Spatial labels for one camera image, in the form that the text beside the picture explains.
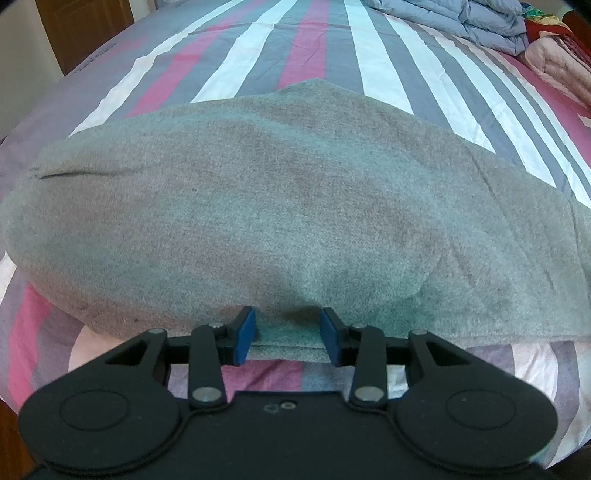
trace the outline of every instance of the gray fleece blanket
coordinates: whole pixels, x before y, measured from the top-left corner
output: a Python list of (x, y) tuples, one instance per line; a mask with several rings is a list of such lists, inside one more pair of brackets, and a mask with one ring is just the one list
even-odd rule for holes
[(251, 358), (326, 359), (319, 307), (460, 345), (591, 339), (591, 211), (451, 132), (319, 80), (42, 151), (1, 206), (59, 308), (126, 338), (258, 309)]

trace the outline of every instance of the gray stripe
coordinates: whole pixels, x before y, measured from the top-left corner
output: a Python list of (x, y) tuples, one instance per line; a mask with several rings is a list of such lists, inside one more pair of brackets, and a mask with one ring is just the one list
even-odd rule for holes
[(543, 465), (549, 465), (556, 456), (558, 446), (579, 410), (579, 364), (574, 343), (552, 342), (550, 347), (558, 360), (558, 382), (554, 399), (554, 406), (558, 412), (558, 430), (548, 447)]
[[(111, 115), (111, 117), (109, 117), (109, 121), (121, 119), (121, 118), (124, 118), (127, 115), (129, 115), (133, 111), (133, 109), (135, 108), (135, 105), (138, 103), (138, 101), (146, 94), (148, 89), (160, 78), (160, 76), (167, 70), (167, 68), (170, 67), (170, 64), (174, 60), (174, 56), (177, 53), (179, 53), (180, 51), (182, 51), (182, 49), (186, 48), (188, 45), (190, 45), (191, 43), (196, 41), (200, 35), (204, 34), (205, 30), (207, 30), (210, 27), (214, 27), (215, 25), (218, 25), (220, 22), (223, 22), (225, 18), (227, 18), (230, 15), (233, 15), (237, 10), (244, 8), (244, 6), (248, 5), (250, 2), (252, 2), (252, 0), (245, 0), (245, 1), (235, 5), (234, 7), (229, 8), (222, 15), (210, 20), (209, 22), (204, 23), (196, 31), (190, 33), (187, 36), (187, 38), (181, 40), (170, 51), (156, 57), (152, 68), (150, 68), (148, 73), (146, 75), (144, 75), (144, 78), (142, 78), (139, 85), (127, 97), (124, 104), (121, 105), (121, 107), (119, 107), (119, 109), (117, 109)], [(193, 12), (191, 14), (191, 16), (188, 17), (186, 25), (179, 28), (178, 31), (171, 32), (169, 37), (178, 33), (179, 31), (182, 31), (183, 28), (186, 28), (188, 25), (190, 25), (196, 19), (206, 15), (208, 12), (215, 9), (216, 6), (217, 5), (212, 5), (211, 3), (206, 2), (205, 5), (202, 5), (199, 12), (197, 12), (197, 11)], [(236, 37), (238, 37), (240, 34), (242, 34), (247, 28), (248, 28), (248, 25), (240, 23), (239, 26), (229, 29), (229, 35), (231, 35), (233, 37), (232, 40), (235, 40)], [(178, 103), (188, 103), (193, 99), (193, 97), (195, 96), (195, 93), (199, 91), (199, 89), (203, 86), (205, 81), (207, 81), (207, 79), (211, 75), (211, 70), (213, 69), (213, 71), (215, 71), (215, 69), (217, 69), (219, 67), (219, 65), (221, 64), (221, 62), (225, 58), (225, 56), (224, 57), (210, 56), (209, 51), (211, 50), (211, 48), (213, 46), (214, 45), (209, 46), (208, 50), (206, 50), (204, 52), (204, 56), (206, 56), (206, 57), (202, 56), (200, 58), (200, 60), (196, 63), (195, 66), (193, 66), (192, 70), (188, 73), (187, 77), (185, 77), (183, 80), (181, 80), (181, 82), (177, 85), (173, 94), (171, 95), (171, 97), (173, 97), (173, 96), (174, 97), (172, 99), (169, 98), (165, 102), (165, 104), (161, 106), (161, 108), (163, 108), (165, 105), (167, 105), (169, 103), (171, 105), (178, 104)], [(207, 62), (207, 61), (204, 61), (204, 58), (207, 58), (208, 60), (214, 59), (214, 61)], [(205, 77), (205, 79), (203, 79), (201, 81), (201, 78), (205, 75), (205, 73), (202, 73), (201, 71), (205, 71), (205, 70), (207, 70), (209, 72), (209, 74), (207, 75), (207, 77)]]
[[(215, 8), (212, 7), (215, 2), (191, 4), (191, 8), (183, 6), (189, 15), (197, 11), (207, 12), (208, 4), (210, 9)], [(3, 143), (0, 150), (0, 199), (12, 190), (17, 178), (43, 147), (72, 133), (131, 70), (137, 57), (146, 55), (192, 21), (191, 16), (174, 11), (149, 15), (101, 46), (75, 72), (59, 81)], [(116, 56), (107, 58), (121, 45), (123, 49), (118, 50)]]
[(405, 43), (381, 12), (366, 5), (365, 8), (368, 10), (369, 17), (398, 73), (414, 115), (438, 127), (451, 130), (445, 114), (435, 100), (425, 78), (418, 71)]
[(275, 25), (236, 96), (261, 95), (277, 90), (290, 54), (291, 43), (309, 7), (310, 0), (299, 0)]
[(544, 140), (542, 140), (542, 138), (540, 137), (540, 134), (538, 133), (538, 131), (535, 129), (534, 125), (532, 124), (529, 116), (524, 112), (522, 106), (519, 104), (519, 102), (516, 100), (516, 98), (512, 95), (512, 93), (509, 91), (507, 86), (466, 45), (464, 45), (462, 42), (460, 42), (456, 38), (453, 38), (453, 42), (455, 43), (456, 47), (458, 47), (462, 52), (464, 52), (464, 54), (468, 58), (470, 58), (474, 62), (474, 64), (477, 65), (478, 68), (480, 68), (482, 73), (484, 73), (484, 75), (486, 75), (486, 77), (491, 81), (491, 83), (495, 87), (496, 91), (503, 98), (503, 100), (505, 101), (507, 106), (511, 109), (511, 111), (513, 111), (513, 114), (515, 115), (516, 119), (519, 121), (519, 123), (521, 124), (521, 126), (525, 130), (525, 133), (529, 136), (529, 138), (531, 138), (531, 141), (534, 143), (536, 149), (540, 153), (540, 156), (544, 160), (544, 163), (548, 167), (548, 170), (550, 171), (550, 174), (552, 175), (554, 183), (556, 184), (557, 190), (565, 193), (566, 195), (568, 195), (570, 197), (572, 190), (570, 188), (569, 181), (568, 181), (566, 175), (564, 174), (564, 172), (562, 171), (562, 168), (560, 167), (560, 165), (558, 163), (558, 160), (556, 160), (555, 156), (552, 154), (552, 152), (548, 148), (548, 145), (546, 144), (546, 142), (544, 142)]
[(305, 362), (302, 366), (301, 391), (341, 391), (349, 395), (355, 367), (335, 368), (332, 364)]
[(343, 0), (330, 2), (328, 20), (324, 79), (336, 86), (363, 94), (363, 81)]
[[(143, 35), (146, 35), (146, 37), (150, 40), (146, 47), (129, 52), (127, 56), (129, 57), (130, 62), (124, 70), (125, 74), (127, 74), (131, 70), (131, 67), (134, 64), (135, 59), (143, 57), (144, 55), (150, 53), (154, 49), (154, 47), (160, 45), (164, 40), (172, 37), (173, 35), (176, 35), (180, 31), (183, 31), (195, 20), (201, 18), (210, 11), (214, 10), (219, 3), (220, 2), (208, 1), (187, 2), (183, 5), (179, 5), (174, 9), (171, 9), (171, 11), (165, 9), (155, 12), (153, 16), (149, 15), (146, 18), (144, 18), (141, 22), (134, 24), (133, 30), (134, 32), (137, 31), (137, 33), (134, 36), (141, 37)], [(121, 105), (121, 107), (119, 107), (119, 109), (117, 109), (109, 117), (107, 121), (113, 121), (124, 118), (127, 116), (127, 114), (130, 113), (130, 111), (132, 111), (133, 107), (137, 103), (137, 100), (146, 92), (146, 90), (156, 81), (160, 74), (166, 69), (166, 67), (170, 64), (170, 61), (172, 60), (174, 53), (176, 51), (179, 51), (179, 49), (182, 48), (182, 45), (186, 44), (186, 41), (187, 39), (179, 42), (179, 44), (175, 45), (175, 47), (171, 51), (159, 55), (155, 59), (154, 65), (152, 66), (150, 71), (140, 81), (139, 85), (131, 92), (130, 96), (123, 103), (123, 105)]]
[(25, 274), (22, 269), (17, 268), (8, 285), (4, 300), (0, 304), (0, 395), (14, 411), (17, 411), (19, 406), (8, 392), (9, 342), (14, 320), (21, 308), (22, 294), (26, 286)]
[(189, 366), (171, 365), (168, 391), (177, 398), (189, 397)]
[(589, 442), (591, 442), (591, 426), (589, 426), (587, 429), (587, 433), (583, 437), (583, 441), (581, 442), (580, 446), (587, 445)]
[(37, 365), (31, 376), (35, 391), (68, 372), (72, 347), (84, 324), (53, 307), (37, 333)]
[(492, 148), (495, 149), (497, 155), (525, 171), (515, 145), (513, 145), (513, 142), (511, 142), (503, 127), (496, 119), (495, 114), (491, 111), (491, 108), (478, 92), (477, 88), (474, 87), (457, 60), (447, 53), (432, 35), (412, 22), (407, 23), (417, 32), (418, 36), (421, 37), (427, 47), (439, 59), (447, 75), (464, 98), (472, 115), (480, 124), (482, 131), (491, 142)]
[(491, 345), (467, 348), (466, 351), (497, 368), (515, 375), (515, 358), (511, 345)]
[(513, 75), (500, 61), (498, 61), (496, 58), (494, 58), (493, 55), (489, 54), (487, 51), (484, 51), (484, 52), (485, 52), (485, 55), (487, 55), (490, 58), (490, 60), (497, 67), (499, 67), (503, 73), (505, 73), (507, 75), (507, 78), (513, 83), (513, 85), (515, 85), (519, 89), (519, 91), (521, 93), (523, 93), (525, 98), (528, 99), (530, 105), (535, 110), (535, 113), (537, 113), (538, 117), (540, 117), (540, 121), (542, 122), (542, 125), (544, 125), (544, 128), (547, 130), (548, 134), (552, 137), (552, 140), (554, 140), (554, 143), (556, 143), (556, 145), (558, 146), (558, 149), (562, 152), (562, 154), (564, 155), (566, 160), (571, 164), (575, 175), (579, 178), (579, 180), (581, 181), (581, 184), (583, 185), (583, 188), (585, 189), (585, 191), (589, 194), (589, 197), (591, 198), (591, 185), (589, 184), (587, 177), (583, 173), (583, 170), (581, 170), (581, 167), (579, 166), (577, 161), (571, 155), (569, 149), (566, 147), (564, 142), (560, 139), (558, 133), (554, 129), (554, 126), (552, 125), (550, 120), (546, 117), (546, 115), (542, 111), (541, 107), (533, 99), (533, 97), (526, 90), (526, 88), (521, 84), (521, 82), (515, 77), (515, 75)]
[(247, 12), (235, 27), (229, 28), (221, 33), (203, 53), (201, 60), (192, 68), (189, 75), (183, 79), (164, 106), (190, 102), (199, 90), (201, 90), (203, 85), (205, 85), (205, 82), (209, 80), (209, 77), (220, 67), (236, 39), (242, 35), (253, 22), (257, 21), (264, 12), (276, 4), (277, 0), (265, 2)]

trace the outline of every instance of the wall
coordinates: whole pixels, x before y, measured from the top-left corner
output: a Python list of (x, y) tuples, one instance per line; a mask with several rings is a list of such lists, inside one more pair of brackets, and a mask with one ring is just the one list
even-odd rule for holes
[(18, 0), (0, 16), (0, 138), (62, 77), (35, 0)]
[(136, 22), (156, 10), (154, 0), (129, 0), (129, 6)]
[(562, 0), (522, 0), (542, 10), (547, 14), (558, 15), (559, 18), (572, 10), (572, 7)]

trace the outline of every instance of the pink stripe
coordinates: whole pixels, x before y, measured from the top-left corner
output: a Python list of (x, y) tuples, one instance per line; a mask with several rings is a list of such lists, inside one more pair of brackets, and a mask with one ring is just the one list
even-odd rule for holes
[(312, 0), (298, 26), (277, 89), (313, 78), (324, 80), (328, 0)]
[(110, 50), (103, 53), (100, 57), (98, 57), (95, 62), (101, 63), (105, 60), (108, 60), (112, 57), (119, 55), (120, 53), (127, 51), (127, 50), (134, 50), (136, 48), (140, 48), (144, 42), (146, 41), (146, 36), (136, 38), (134, 40), (125, 40), (117, 45), (115, 45)]
[(303, 364), (288, 360), (249, 360), (241, 367), (222, 367), (228, 400), (241, 390), (300, 391)]
[(52, 308), (51, 303), (27, 283), (8, 342), (8, 392), (18, 408), (33, 393), (31, 380), (38, 360), (37, 333)]
[(509, 55), (503, 54), (503, 56), (519, 70), (523, 77), (535, 87), (540, 96), (546, 100), (587, 165), (591, 166), (591, 135), (589, 134), (589, 128), (583, 124), (577, 115), (589, 118), (591, 113), (561, 91), (540, 80), (535, 76), (534, 72), (517, 59)]
[(127, 117), (142, 113), (154, 112), (170, 97), (178, 84), (183, 80), (201, 58), (203, 52), (230, 27), (234, 27), (249, 11), (263, 4), (265, 0), (254, 0), (240, 7), (234, 13), (216, 25), (205, 29), (197, 35), (196, 40), (178, 51), (164, 73), (142, 95)]

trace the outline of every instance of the pink blanket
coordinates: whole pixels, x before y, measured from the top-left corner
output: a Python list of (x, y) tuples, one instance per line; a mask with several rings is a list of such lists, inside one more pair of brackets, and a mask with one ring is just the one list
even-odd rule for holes
[(539, 38), (518, 58), (541, 80), (591, 110), (591, 66), (560, 36)]

